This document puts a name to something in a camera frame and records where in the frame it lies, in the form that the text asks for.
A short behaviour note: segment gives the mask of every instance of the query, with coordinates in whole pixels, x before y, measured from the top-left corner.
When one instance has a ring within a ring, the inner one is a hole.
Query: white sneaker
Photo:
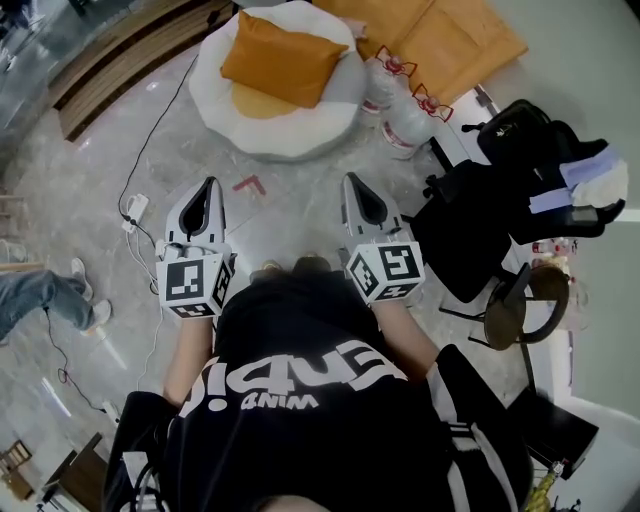
[[[93,299],[93,288],[89,284],[89,281],[87,281],[87,269],[80,258],[73,258],[71,260],[71,276],[85,284],[82,298],[87,302]]]
[[[85,336],[91,336],[96,332],[96,329],[101,325],[106,324],[111,318],[111,303],[108,300],[101,300],[95,306],[93,306],[94,321],[91,327],[86,331],[82,331]]]

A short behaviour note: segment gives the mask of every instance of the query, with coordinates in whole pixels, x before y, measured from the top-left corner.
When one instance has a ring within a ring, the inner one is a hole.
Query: plastic water jug
[[[382,46],[375,57],[365,62],[367,70],[367,95],[362,109],[369,114],[379,114],[388,109],[396,94],[409,91],[409,77],[416,64],[403,62]]]
[[[389,110],[382,114],[380,130],[392,158],[411,158],[436,134],[438,123],[446,123],[453,114],[451,107],[441,105],[426,89],[419,92],[421,88],[424,89],[422,84],[413,95],[396,95]]]

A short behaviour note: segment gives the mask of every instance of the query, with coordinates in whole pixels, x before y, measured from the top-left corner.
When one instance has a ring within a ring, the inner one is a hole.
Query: sleeve stripe
[[[431,393],[431,402],[435,408],[440,421],[448,423],[456,423],[458,421],[458,413],[453,403],[453,398],[447,389],[447,385],[440,375],[438,363],[434,363],[427,373],[427,382]]]
[[[449,488],[451,489],[451,499],[453,500],[453,508],[455,512],[471,512],[469,499],[467,498],[467,490],[464,487],[464,480],[460,468],[455,462],[451,462],[451,467],[447,473]]]
[[[502,461],[500,457],[496,453],[495,449],[487,439],[487,436],[478,428],[478,426],[474,423],[471,425],[471,431],[484,454],[485,459],[487,459],[487,465],[493,471],[493,474],[498,479],[502,490],[504,491],[504,495],[509,502],[509,508],[511,512],[518,512],[518,505],[516,503],[516,496],[513,493],[513,488],[511,487],[511,482],[509,482],[509,477],[507,476],[507,472],[502,465]]]

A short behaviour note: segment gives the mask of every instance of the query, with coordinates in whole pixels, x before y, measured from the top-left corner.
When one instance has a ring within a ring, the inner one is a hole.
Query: white cloth
[[[576,185],[571,193],[573,206],[604,208],[620,199],[626,199],[628,188],[628,166],[624,160],[619,159],[610,171]]]

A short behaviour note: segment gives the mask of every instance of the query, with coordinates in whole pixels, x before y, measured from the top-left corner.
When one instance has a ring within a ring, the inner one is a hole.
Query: orange pillow
[[[239,13],[236,41],[220,74],[305,108],[320,101],[340,54],[349,47],[304,32],[288,32]]]

